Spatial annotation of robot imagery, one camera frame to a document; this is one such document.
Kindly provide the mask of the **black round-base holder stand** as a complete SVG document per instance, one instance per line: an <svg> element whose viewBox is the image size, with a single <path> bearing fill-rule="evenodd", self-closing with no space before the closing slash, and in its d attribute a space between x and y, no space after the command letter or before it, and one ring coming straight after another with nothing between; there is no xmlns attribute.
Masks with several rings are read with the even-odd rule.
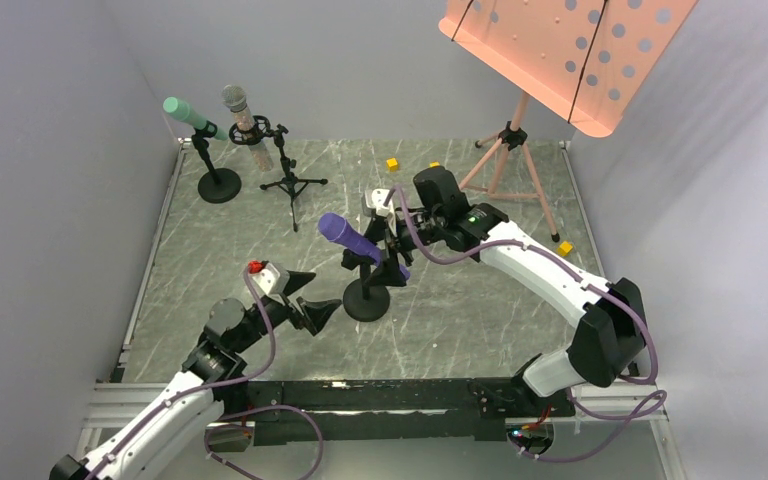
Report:
<svg viewBox="0 0 768 480"><path fill-rule="evenodd" d="M343 250L341 266L357 269L359 276L343 292L342 305L348 316L358 322L374 322L382 318L390 306L390 294L385 286L371 285L373 267L370 257Z"/></svg>

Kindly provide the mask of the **purple microphone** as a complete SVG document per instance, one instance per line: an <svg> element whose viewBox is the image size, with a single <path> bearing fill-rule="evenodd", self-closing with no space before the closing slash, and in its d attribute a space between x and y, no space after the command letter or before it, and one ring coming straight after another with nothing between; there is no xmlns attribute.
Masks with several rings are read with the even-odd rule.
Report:
<svg viewBox="0 0 768 480"><path fill-rule="evenodd" d="M318 230L326 240L344 248L343 268L354 270L361 264L382 264L382 252L377 245L358 233L344 217L327 212L320 217Z"/></svg>

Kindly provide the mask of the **black round-base clip stand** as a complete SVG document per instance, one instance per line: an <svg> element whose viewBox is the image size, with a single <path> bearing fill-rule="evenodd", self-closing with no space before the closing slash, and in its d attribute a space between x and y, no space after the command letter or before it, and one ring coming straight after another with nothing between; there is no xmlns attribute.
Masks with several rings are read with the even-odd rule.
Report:
<svg viewBox="0 0 768 480"><path fill-rule="evenodd" d="M209 154L209 140L219 138L218 127L207 121L204 127L195 128L191 142L207 172L198 182L198 194L202 200L211 204L221 204L234 199L242 188L239 175L228 168L216 168Z"/></svg>

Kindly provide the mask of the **black tripod shock-mount stand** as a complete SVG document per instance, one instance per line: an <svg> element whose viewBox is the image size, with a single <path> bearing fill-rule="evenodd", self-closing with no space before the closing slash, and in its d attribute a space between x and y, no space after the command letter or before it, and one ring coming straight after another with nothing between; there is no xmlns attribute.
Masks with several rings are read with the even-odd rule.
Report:
<svg viewBox="0 0 768 480"><path fill-rule="evenodd" d="M289 196L292 229L294 232L298 232L299 225L296 220L295 200L309 185L327 185L329 181L326 178L308 179L298 177L294 172L297 161L290 158L285 151L286 141L284 136L289 132L289 130L281 124L277 124L275 127L272 127L269 119L266 116L254 115L253 121L253 126L247 130L242 130L237 124L233 124L228 131L230 141L236 145L256 146L266 138L273 140L273 143L278 149L280 155L279 161L281 170L283 172L283 177L280 180L274 182L261 184L259 188L263 191L266 191L270 188L276 187Z"/></svg>

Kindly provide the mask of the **silver glitter microphone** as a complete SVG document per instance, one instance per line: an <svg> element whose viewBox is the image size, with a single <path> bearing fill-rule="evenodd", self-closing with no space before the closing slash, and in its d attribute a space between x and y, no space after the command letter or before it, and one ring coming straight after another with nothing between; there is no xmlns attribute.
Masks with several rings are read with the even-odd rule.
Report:
<svg viewBox="0 0 768 480"><path fill-rule="evenodd" d="M251 113L247 103L247 96L244 89L237 85L226 85L222 92L223 104L229 109L237 130L240 132L239 138L246 141L252 158L261 172L267 172L273 169L274 163L267 147L263 144L262 137L256 129L256 121Z"/></svg>

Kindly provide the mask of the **teal green microphone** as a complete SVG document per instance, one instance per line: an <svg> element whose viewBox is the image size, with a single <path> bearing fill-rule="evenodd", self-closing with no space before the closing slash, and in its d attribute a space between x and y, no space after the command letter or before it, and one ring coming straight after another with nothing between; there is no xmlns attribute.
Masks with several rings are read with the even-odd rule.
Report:
<svg viewBox="0 0 768 480"><path fill-rule="evenodd" d="M162 104L166 114L174 120L190 125L196 131L204 131L211 134L213 138L222 141L228 139L226 131L222 130L216 123L208 120L199 114L190 106L188 102L177 97L167 97Z"/></svg>

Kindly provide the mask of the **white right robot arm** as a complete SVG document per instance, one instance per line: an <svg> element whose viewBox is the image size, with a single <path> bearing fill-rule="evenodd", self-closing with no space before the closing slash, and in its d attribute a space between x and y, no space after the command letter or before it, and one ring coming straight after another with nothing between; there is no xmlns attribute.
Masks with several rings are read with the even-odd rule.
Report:
<svg viewBox="0 0 768 480"><path fill-rule="evenodd" d="M364 234L326 219L320 231L373 261L387 286L406 283L417 250L438 265L471 259L495 268L551 305L575 335L566 346L526 362L514 376L526 398L543 400L582 384L605 388L618 378L655 383L659 360L635 283L611 282L548 250L495 206L470 202L444 167L421 171L414 186L419 208L409 206L398 185L370 189L361 197L370 220Z"/></svg>

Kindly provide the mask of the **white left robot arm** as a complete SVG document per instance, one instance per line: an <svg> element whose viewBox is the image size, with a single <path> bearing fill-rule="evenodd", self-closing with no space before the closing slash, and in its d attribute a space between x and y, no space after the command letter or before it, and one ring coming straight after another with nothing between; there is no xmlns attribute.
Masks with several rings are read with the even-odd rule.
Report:
<svg viewBox="0 0 768 480"><path fill-rule="evenodd" d="M234 298L210 309L195 347L179 372L128 424L77 459L65 455L52 479L154 479L209 424L268 411L249 395L249 383L275 360L275 330L284 322L320 333L341 307L338 299L289 296L315 278L270 262L251 263L243 280L254 303Z"/></svg>

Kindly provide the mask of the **pink music stand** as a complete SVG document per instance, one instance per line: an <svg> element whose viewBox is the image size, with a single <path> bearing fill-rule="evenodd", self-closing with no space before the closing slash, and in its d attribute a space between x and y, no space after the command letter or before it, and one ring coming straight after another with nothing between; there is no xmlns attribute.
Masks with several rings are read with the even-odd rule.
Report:
<svg viewBox="0 0 768 480"><path fill-rule="evenodd" d="M497 160L484 193L503 198L498 184L511 151L520 149L535 187L529 198L549 208L522 120L538 102L592 137L611 135L695 7L693 1L516 0L449 1L440 32L513 83L520 92L512 118L498 132L475 142L487 149L461 180Z"/></svg>

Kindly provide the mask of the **yellow cube right side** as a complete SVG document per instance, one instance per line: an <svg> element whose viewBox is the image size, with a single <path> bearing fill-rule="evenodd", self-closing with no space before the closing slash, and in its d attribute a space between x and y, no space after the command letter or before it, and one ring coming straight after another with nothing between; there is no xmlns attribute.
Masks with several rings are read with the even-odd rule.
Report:
<svg viewBox="0 0 768 480"><path fill-rule="evenodd" d="M561 256L561 257L565 258L565 257L567 257L569 254L571 254L571 253L572 253L572 251L573 251L574 249L575 249L575 246L574 246L574 244L573 244L573 243L571 243L571 242L569 242L569 241L563 241L563 242L561 242L561 243L560 243L560 244L557 246L557 248L556 248L556 252L557 252L557 254L558 254L559 256Z"/></svg>

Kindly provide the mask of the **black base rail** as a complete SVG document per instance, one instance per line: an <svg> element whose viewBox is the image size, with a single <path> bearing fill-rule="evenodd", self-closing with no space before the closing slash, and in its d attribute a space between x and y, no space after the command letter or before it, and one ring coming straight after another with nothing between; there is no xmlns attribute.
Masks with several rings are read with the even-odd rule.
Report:
<svg viewBox="0 0 768 480"><path fill-rule="evenodd" d="M253 381L210 391L224 418L240 414L252 424L257 446L318 438L504 441L520 425L574 413L565 392L537 397L508 377Z"/></svg>

